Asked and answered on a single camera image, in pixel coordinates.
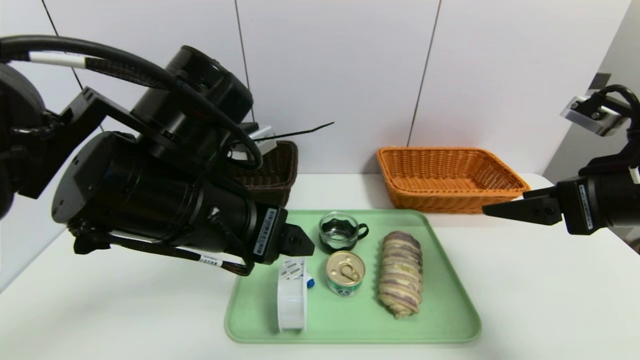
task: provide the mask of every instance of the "glass cup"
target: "glass cup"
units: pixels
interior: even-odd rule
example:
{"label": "glass cup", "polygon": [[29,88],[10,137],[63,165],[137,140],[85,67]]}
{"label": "glass cup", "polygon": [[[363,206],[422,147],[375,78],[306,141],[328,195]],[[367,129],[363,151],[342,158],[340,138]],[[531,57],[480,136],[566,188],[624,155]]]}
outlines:
{"label": "glass cup", "polygon": [[367,224],[358,224],[349,214],[332,211],[320,219],[320,243],[324,249],[333,254],[336,251],[350,251],[369,234]]}

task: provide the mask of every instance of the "green tray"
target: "green tray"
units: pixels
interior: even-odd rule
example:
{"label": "green tray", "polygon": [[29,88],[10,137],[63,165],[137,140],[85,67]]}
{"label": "green tray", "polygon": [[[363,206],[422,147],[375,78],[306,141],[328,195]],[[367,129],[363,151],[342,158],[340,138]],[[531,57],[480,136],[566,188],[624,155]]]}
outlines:
{"label": "green tray", "polygon": [[[288,223],[302,227],[318,245],[317,225],[329,211],[291,210]],[[365,263],[362,286],[353,297],[329,290],[324,276],[327,257],[316,247],[307,271],[316,280],[308,291],[307,330],[278,331],[276,294],[280,260],[256,265],[239,277],[227,309],[225,328],[240,343],[462,343],[478,336],[481,322],[467,292],[424,215],[413,210],[350,210],[369,235],[353,252]],[[420,313],[396,320],[378,300],[382,239],[402,230],[422,244],[424,291]]]}

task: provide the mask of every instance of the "white table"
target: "white table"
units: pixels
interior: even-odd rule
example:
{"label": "white table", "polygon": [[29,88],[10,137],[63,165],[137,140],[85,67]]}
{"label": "white table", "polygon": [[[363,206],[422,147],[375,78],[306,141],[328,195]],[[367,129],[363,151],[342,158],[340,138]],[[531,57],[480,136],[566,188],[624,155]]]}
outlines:
{"label": "white table", "polygon": [[[533,188],[549,186],[537,175]],[[391,208],[377,175],[300,175],[291,209]],[[243,345],[224,330],[234,276],[60,236],[0,294],[0,359],[638,359],[640,256],[484,215],[428,215],[483,321],[464,345]]]}

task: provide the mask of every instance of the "tin can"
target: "tin can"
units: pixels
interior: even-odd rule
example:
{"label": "tin can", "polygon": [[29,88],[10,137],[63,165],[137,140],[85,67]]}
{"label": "tin can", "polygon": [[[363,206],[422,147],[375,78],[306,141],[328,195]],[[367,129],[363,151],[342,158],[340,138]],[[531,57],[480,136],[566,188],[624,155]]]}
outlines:
{"label": "tin can", "polygon": [[326,261],[325,272],[329,289],[341,297],[350,297],[362,285],[364,262],[352,252],[334,252]]}

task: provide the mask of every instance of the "orange wicker basket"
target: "orange wicker basket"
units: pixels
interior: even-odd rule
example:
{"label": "orange wicker basket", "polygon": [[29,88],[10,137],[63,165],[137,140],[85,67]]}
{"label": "orange wicker basket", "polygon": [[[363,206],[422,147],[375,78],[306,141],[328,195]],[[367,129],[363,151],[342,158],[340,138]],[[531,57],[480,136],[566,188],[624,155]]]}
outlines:
{"label": "orange wicker basket", "polygon": [[530,190],[496,155],[473,147],[384,147],[378,162],[399,209],[477,214]]}

